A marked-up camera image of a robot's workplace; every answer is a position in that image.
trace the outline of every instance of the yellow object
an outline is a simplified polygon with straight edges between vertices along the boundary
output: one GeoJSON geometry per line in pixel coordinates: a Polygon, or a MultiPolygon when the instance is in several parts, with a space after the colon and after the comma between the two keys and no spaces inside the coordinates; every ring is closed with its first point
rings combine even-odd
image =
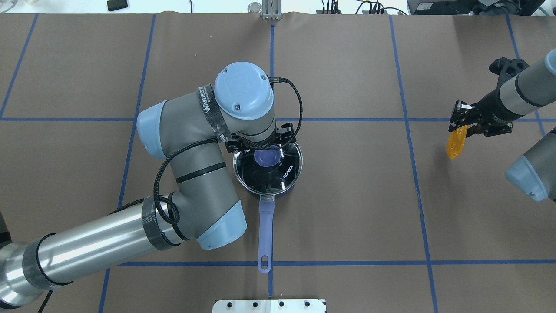
{"type": "Polygon", "coordinates": [[[453,160],[461,154],[465,144],[466,135],[467,125],[463,125],[450,133],[450,137],[448,138],[448,143],[446,145],[446,154],[448,155],[448,158],[453,160]]]}

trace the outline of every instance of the purple lid knob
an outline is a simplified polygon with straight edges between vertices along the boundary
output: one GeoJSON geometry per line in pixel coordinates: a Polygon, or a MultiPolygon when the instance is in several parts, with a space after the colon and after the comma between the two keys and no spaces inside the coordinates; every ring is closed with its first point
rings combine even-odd
{"type": "Polygon", "coordinates": [[[272,167],[280,161],[280,150],[256,150],[255,151],[255,162],[258,165],[268,168],[272,167]]]}

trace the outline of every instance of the white plate with holes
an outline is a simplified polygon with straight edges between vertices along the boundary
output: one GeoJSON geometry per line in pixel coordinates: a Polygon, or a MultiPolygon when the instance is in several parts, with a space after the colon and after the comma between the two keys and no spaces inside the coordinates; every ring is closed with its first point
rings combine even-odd
{"type": "Polygon", "coordinates": [[[218,300],[212,313],[326,313],[324,299],[218,300]]]}

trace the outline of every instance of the purple handle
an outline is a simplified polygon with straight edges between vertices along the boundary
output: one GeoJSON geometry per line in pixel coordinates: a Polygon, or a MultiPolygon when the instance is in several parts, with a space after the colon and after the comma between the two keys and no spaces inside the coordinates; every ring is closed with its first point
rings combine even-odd
{"type": "Polygon", "coordinates": [[[272,220],[274,218],[274,201],[259,202],[259,272],[268,273],[272,268],[272,220]],[[262,268],[262,259],[268,260],[266,268],[262,268]]]}

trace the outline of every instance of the light blue cap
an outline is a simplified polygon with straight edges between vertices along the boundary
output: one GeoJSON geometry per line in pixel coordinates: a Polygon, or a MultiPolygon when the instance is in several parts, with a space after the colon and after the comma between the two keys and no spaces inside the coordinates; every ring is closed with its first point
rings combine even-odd
{"type": "Polygon", "coordinates": [[[220,108],[240,120],[255,120],[274,104],[269,78],[255,64],[235,62],[216,77],[214,96],[220,108]]]}
{"type": "Polygon", "coordinates": [[[524,155],[506,170],[506,178],[535,201],[548,198],[543,181],[524,155]]]}
{"type": "Polygon", "coordinates": [[[197,238],[204,250],[216,249],[227,245],[241,237],[247,229],[247,222],[241,201],[226,212],[216,223],[197,238]]]}
{"type": "Polygon", "coordinates": [[[556,75],[556,49],[548,52],[544,57],[544,64],[552,74],[556,75]]]}
{"type": "Polygon", "coordinates": [[[145,146],[147,152],[158,159],[164,159],[166,156],[162,151],[162,143],[160,142],[160,117],[164,103],[168,100],[149,107],[139,113],[137,117],[137,132],[139,138],[145,146]]]}

